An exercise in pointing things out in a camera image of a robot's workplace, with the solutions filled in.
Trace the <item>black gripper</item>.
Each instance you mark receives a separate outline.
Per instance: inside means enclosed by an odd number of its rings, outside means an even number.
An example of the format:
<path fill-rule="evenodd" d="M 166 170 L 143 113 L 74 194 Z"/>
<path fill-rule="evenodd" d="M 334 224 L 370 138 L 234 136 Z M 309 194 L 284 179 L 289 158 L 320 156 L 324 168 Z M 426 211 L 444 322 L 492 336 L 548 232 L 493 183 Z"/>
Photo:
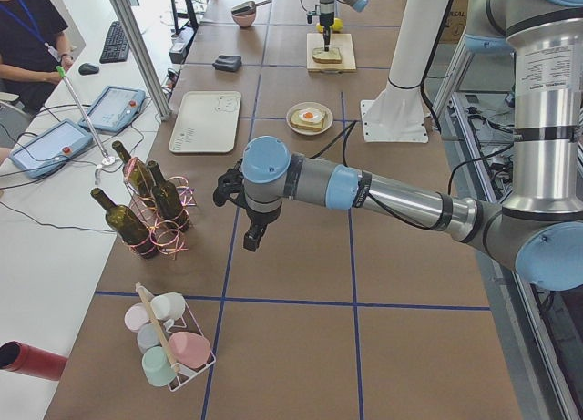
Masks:
<path fill-rule="evenodd" d="M 238 207 L 245 206 L 245 194 L 243 185 L 243 174 L 240 170 L 242 160 L 229 168 L 223 175 L 219 176 L 218 184 L 213 192 L 213 202 L 217 207 L 224 206 L 228 201 Z M 243 248 L 247 251 L 259 249 L 261 239 L 267 230 L 268 225 L 252 222 L 243 237 Z"/>
<path fill-rule="evenodd" d="M 306 13 L 307 22 L 310 24 L 314 17 L 319 17 L 319 22 L 323 26 L 323 49 L 324 51 L 329 51 L 330 41 L 331 41 L 331 25 L 334 20 L 333 14 L 318 14 L 316 11 L 308 11 Z"/>

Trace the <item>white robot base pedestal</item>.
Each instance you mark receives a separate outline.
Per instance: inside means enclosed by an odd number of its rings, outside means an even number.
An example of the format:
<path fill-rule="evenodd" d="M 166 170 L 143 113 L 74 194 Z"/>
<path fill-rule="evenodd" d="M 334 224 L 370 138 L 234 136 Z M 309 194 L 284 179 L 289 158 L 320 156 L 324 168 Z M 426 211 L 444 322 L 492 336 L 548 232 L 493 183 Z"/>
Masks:
<path fill-rule="evenodd" d="M 426 143 L 422 100 L 425 71 L 453 0 L 406 0 L 385 89 L 361 102 L 369 143 Z"/>

